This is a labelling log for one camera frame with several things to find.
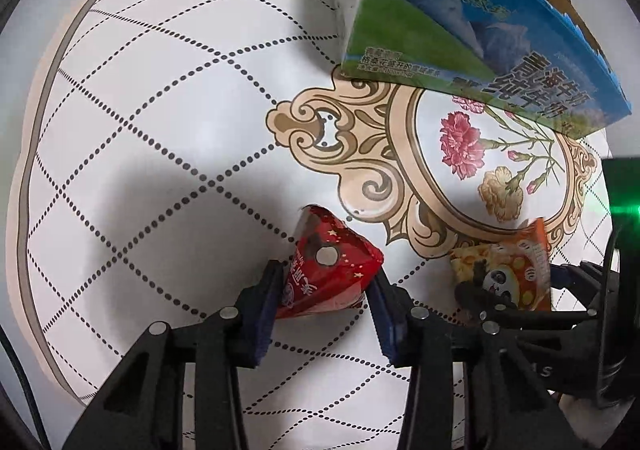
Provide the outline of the orange panda snack packet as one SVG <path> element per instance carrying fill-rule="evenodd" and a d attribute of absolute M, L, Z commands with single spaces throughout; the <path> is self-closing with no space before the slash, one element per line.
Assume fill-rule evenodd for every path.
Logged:
<path fill-rule="evenodd" d="M 473 282 L 519 310 L 551 310 L 551 268 L 542 218 L 500 242 L 454 248 L 449 260 L 458 283 Z"/>

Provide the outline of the cardboard box blue outside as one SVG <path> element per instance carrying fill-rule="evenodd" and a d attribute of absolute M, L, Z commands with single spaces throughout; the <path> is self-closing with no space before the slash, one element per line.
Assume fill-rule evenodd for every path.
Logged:
<path fill-rule="evenodd" d="M 631 114 L 570 0 L 336 0 L 342 73 L 436 90 L 578 139 Z"/>

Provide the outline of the floral white tablecloth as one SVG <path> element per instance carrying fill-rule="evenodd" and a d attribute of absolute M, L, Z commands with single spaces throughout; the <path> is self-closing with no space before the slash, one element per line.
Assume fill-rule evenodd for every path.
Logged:
<path fill-rule="evenodd" d="M 462 231 L 551 224 L 552 259 L 602 262 L 604 132 L 564 140 L 439 92 L 418 105 L 439 192 L 408 181 L 387 110 L 338 69 L 335 0 L 21 0 L 1 36 L 1 102 L 24 123 L 1 309 L 52 444 L 153 322 L 233 304 L 289 260 L 306 205 L 384 255 L 387 277 L 450 322 Z"/>

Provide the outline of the red triangular snack packet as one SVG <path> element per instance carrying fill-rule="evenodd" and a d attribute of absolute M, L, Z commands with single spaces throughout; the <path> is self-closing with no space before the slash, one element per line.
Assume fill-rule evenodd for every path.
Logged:
<path fill-rule="evenodd" d="M 358 305 L 384 255 L 326 208 L 303 208 L 299 238 L 285 278 L 279 319 L 325 314 Z"/>

